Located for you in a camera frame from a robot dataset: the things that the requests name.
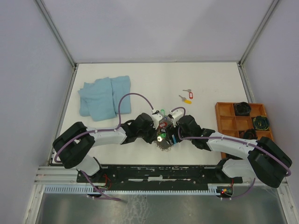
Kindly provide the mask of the metal key organizer blue handle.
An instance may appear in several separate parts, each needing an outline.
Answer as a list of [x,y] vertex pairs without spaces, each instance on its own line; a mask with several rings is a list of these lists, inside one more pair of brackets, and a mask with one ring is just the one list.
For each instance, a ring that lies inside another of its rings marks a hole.
[[170,144],[168,141],[167,141],[167,136],[162,139],[161,137],[159,137],[159,134],[161,133],[166,133],[167,134],[167,127],[170,126],[170,125],[173,125],[173,122],[172,122],[172,119],[168,116],[165,116],[163,117],[163,119],[160,121],[159,124],[163,123],[163,122],[166,122],[167,123],[167,126],[165,128],[159,128],[159,133],[158,133],[158,136],[157,136],[157,141],[156,141],[156,144],[157,146],[162,150],[162,151],[169,151],[171,149],[171,147],[175,144]]

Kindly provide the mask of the key yellow tag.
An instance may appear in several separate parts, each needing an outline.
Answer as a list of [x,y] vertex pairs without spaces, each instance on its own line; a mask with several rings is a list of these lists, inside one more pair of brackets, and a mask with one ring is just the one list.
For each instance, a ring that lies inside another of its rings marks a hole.
[[179,95],[179,97],[181,98],[181,100],[182,100],[182,102],[184,102],[184,103],[186,103],[186,104],[191,104],[192,102],[190,101],[190,100],[188,100],[187,98],[185,98],[185,97],[183,97],[183,96],[181,96],[181,95]]

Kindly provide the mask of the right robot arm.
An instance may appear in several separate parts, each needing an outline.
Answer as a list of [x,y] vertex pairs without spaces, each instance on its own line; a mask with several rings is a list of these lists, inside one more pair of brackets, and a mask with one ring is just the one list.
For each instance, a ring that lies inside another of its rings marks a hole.
[[262,183],[278,188],[291,175],[291,159],[270,138],[245,140],[230,137],[212,129],[201,128],[191,115],[170,115],[176,142],[188,140],[196,148],[221,152],[237,157],[223,159],[214,171],[215,179],[226,182],[230,178],[257,178]]

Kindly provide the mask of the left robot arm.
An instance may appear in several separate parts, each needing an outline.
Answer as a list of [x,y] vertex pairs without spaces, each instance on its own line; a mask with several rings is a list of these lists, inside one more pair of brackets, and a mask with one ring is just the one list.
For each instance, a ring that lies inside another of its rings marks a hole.
[[103,129],[86,127],[83,122],[76,122],[54,140],[53,148],[56,151],[54,161],[70,169],[82,163],[90,149],[95,146],[124,145],[138,138],[151,144],[156,138],[162,118],[159,111],[151,115],[142,113],[136,119],[117,127]]

